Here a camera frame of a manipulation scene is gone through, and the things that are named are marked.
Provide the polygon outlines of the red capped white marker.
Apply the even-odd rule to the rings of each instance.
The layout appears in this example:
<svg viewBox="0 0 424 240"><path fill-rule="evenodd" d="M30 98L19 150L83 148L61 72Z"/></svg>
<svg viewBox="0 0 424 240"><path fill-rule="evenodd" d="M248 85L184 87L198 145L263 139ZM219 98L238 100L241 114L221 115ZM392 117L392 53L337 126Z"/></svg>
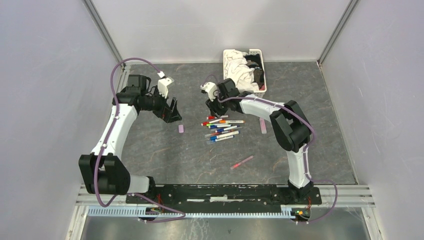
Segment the red capped white marker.
<svg viewBox="0 0 424 240"><path fill-rule="evenodd" d="M206 119L208 120L208 121L211 121L211 120L216 120L216 119L222 119L222 118L228 118L229 116L228 115L221 115L221 116L212 116L212 115L210 115L210 116L207 116L206 117Z"/></svg>

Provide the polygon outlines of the orange capped white marker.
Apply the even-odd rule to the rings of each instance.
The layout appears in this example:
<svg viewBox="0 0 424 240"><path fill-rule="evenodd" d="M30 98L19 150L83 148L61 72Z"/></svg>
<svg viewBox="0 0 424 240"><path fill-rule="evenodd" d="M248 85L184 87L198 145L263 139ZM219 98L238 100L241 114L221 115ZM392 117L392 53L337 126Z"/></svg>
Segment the orange capped white marker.
<svg viewBox="0 0 424 240"><path fill-rule="evenodd" d="M244 124L244 120L220 120L219 124Z"/></svg>

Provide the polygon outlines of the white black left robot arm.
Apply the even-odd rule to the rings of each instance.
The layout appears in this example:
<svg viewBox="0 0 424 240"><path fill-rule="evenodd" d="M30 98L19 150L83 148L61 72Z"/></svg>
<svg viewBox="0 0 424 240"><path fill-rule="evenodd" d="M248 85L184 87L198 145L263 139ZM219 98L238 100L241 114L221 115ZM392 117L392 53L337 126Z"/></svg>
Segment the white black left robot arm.
<svg viewBox="0 0 424 240"><path fill-rule="evenodd" d="M130 128L141 111L152 112L165 123L182 120L177 99L168 97L174 82L171 77L164 76L157 85L150 86L151 79L145 75L132 74L128 77L127 85L112 100L111 115L99 142L90 154L83 154L78 160L88 193L138 193L145 204L156 200L153 178L131 175L121 158Z"/></svg>

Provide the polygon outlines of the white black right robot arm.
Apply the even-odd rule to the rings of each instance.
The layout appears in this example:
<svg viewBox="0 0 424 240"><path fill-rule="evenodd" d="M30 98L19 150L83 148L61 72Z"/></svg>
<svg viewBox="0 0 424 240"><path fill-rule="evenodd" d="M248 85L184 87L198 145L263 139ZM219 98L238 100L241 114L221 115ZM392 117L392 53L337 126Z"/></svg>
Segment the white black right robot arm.
<svg viewBox="0 0 424 240"><path fill-rule="evenodd" d="M256 96L252 91L240 91L230 78L200 87L208 99L211 115L220 117L228 110L262 118L271 123L277 143L287 155L289 166L289 199L302 204L309 198L314 184L309 173L308 148L315 131L296 101L274 102Z"/></svg>

